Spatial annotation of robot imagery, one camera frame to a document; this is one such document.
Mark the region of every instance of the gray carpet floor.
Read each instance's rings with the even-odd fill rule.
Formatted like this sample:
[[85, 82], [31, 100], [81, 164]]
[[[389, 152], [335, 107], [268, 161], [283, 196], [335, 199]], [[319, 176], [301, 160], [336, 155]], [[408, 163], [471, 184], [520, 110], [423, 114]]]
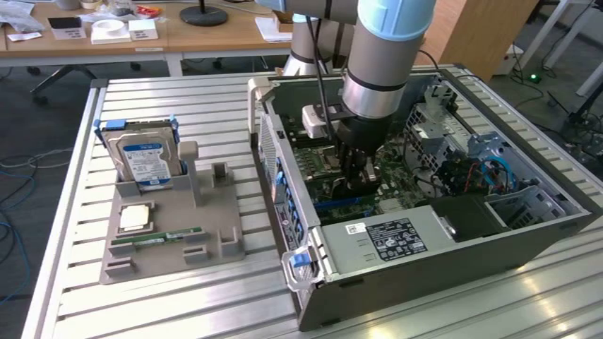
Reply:
[[[542, 28], [542, 24], [542, 20], [539, 20], [535, 24], [524, 27], [518, 37], [518, 45], [522, 48], [527, 48], [538, 30]], [[547, 53], [560, 34], [560, 30], [551, 33], [526, 67], [526, 73], [539, 71], [542, 56]], [[284, 65], [284, 57], [268, 57], [267, 59], [269, 67]], [[221, 70], [213, 69], [212, 60], [199, 61], [188, 62], [185, 75], [261, 71], [259, 60], [252, 58], [224, 59]], [[584, 99], [578, 97], [574, 92], [602, 61], [603, 51], [576, 40], [555, 67], [558, 78], [552, 79], [543, 76], [543, 81], [538, 87], [544, 92], [552, 91], [568, 107], [579, 106]], [[139, 72], [132, 71], [127, 63], [111, 66], [91, 66], [89, 69], [99, 78], [168, 76], [165, 63], [148, 61], [143, 62], [141, 66], [143, 69]], [[43, 76], [47, 76], [57, 68], [40, 67], [40, 69]], [[0, 78], [7, 71], [8, 69], [0, 69]], [[89, 81], [80, 73], [69, 74], [44, 92], [49, 104], [39, 107], [31, 102], [28, 91], [43, 80], [43, 76], [31, 76], [25, 69], [19, 67], [12, 70], [9, 77], [0, 81], [0, 158], [12, 155], [35, 155], [55, 148], [68, 148], [72, 147], [75, 142]], [[520, 102], [538, 94], [536, 91], [518, 85], [504, 76], [495, 77], [490, 85], [511, 103]], [[522, 111], [536, 123], [551, 128], [558, 127], [564, 120], [564, 113], [559, 107], [551, 108], [547, 106], [547, 98], [522, 105]], [[599, 99], [595, 103], [592, 112], [603, 112], [603, 99]], [[63, 154], [40, 164], [64, 161], [68, 156]], [[11, 171], [11, 173], [28, 175], [31, 170], [31, 168], [24, 167]], [[23, 236], [32, 276], [28, 286], [17, 295], [17, 299], [0, 305], [0, 338], [19, 338], [21, 334], [65, 171], [65, 167], [40, 169], [35, 176], [36, 188], [33, 193], [17, 208], [5, 211], [12, 225], [16, 226]], [[0, 176], [0, 198], [20, 184], [20, 180]], [[8, 245], [9, 241], [0, 242], [0, 258], [8, 250]], [[0, 296], [5, 296], [15, 290], [24, 277], [24, 263], [17, 253], [15, 251], [0, 265]]]

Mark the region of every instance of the office chair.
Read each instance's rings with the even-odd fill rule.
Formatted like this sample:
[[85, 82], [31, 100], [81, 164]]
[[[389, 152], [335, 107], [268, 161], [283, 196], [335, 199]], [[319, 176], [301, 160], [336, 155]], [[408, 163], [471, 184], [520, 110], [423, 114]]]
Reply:
[[[131, 62], [129, 68], [132, 69], [132, 71], [140, 71], [140, 64], [136, 62]], [[32, 95], [31, 99], [37, 105], [45, 105], [48, 103], [48, 97], [40, 96], [40, 92], [43, 90], [45, 90], [49, 86], [52, 86], [52, 84], [56, 81], [59, 81], [72, 71], [83, 72], [84, 75], [91, 80], [96, 79], [95, 74], [91, 72], [88, 67], [85, 67], [85, 65], [64, 65], [64, 66], [61, 66], [61, 68], [59, 70], [56, 70], [56, 72], [48, 78], [45, 78], [41, 83], [37, 84], [35, 89], [32, 89], [29, 91], [29, 93]], [[40, 69], [37, 67], [28, 67], [27, 72], [33, 76], [40, 75]]]

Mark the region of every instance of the aluminum extrusion table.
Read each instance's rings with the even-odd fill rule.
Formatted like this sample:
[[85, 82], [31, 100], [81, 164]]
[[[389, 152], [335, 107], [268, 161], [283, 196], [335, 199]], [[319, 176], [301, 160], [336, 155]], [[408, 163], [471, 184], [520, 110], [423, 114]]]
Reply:
[[[600, 220], [516, 270], [317, 331], [297, 331], [247, 141], [247, 80], [268, 74], [115, 80], [91, 89], [24, 338], [600, 338]], [[603, 205], [602, 182], [483, 83], [462, 81]], [[235, 169], [247, 258], [99, 285], [116, 172], [92, 120], [169, 114], [181, 139], [199, 142], [197, 165], [224, 160]], [[472, 107], [460, 105], [459, 115], [478, 131], [490, 129]]]

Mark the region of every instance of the hard drive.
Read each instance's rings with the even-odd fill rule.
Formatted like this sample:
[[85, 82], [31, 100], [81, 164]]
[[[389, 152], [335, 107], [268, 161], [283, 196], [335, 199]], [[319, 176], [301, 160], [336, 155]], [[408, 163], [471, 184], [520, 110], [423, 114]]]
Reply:
[[183, 174], [177, 158], [177, 121], [111, 120], [105, 127], [95, 122], [95, 133], [108, 149], [119, 180], [135, 181], [140, 191], [171, 186], [173, 176]]

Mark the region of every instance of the white table leg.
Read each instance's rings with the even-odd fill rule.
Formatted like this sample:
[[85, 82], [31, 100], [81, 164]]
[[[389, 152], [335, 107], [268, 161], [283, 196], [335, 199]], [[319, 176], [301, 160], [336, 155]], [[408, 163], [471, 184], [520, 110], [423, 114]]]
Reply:
[[564, 53], [567, 47], [574, 41], [574, 38], [576, 37], [578, 33], [580, 33], [582, 29], [584, 28], [586, 24], [591, 20], [592, 14], [598, 10], [594, 8], [590, 8], [586, 13], [582, 15], [582, 17], [578, 19], [576, 23], [574, 24], [574, 27], [571, 31], [567, 33], [566, 37], [563, 38], [559, 46], [556, 46], [554, 53], [550, 55], [550, 58], [547, 59], [547, 63], [544, 64], [546, 67], [550, 69], [555, 66], [556, 60], [559, 60], [562, 54]]
[[169, 76], [183, 76], [181, 73], [181, 53], [165, 53], [165, 62], [168, 63]]
[[566, 11], [567, 6], [570, 5], [571, 0], [562, 0], [559, 2], [559, 5], [556, 5], [555, 11], [551, 14], [547, 22], [544, 23], [544, 26], [540, 30], [540, 32], [538, 33], [530, 47], [527, 48], [524, 55], [522, 56], [522, 59], [519, 60], [519, 64], [522, 65], [522, 68], [526, 67], [526, 65], [528, 64], [528, 61], [534, 55], [534, 53], [536, 52], [538, 48], [540, 47], [544, 38], [547, 37], [550, 30], [552, 30], [555, 23], [559, 21], [559, 18], [563, 14], [563, 12]]
[[592, 75], [586, 79], [584, 84], [582, 84], [580, 88], [578, 89], [576, 94], [580, 97], [586, 97], [590, 92], [592, 91], [592, 88], [596, 86], [598, 82], [603, 80], [603, 62], [599, 65], [599, 67], [595, 69], [595, 72], [592, 72]]

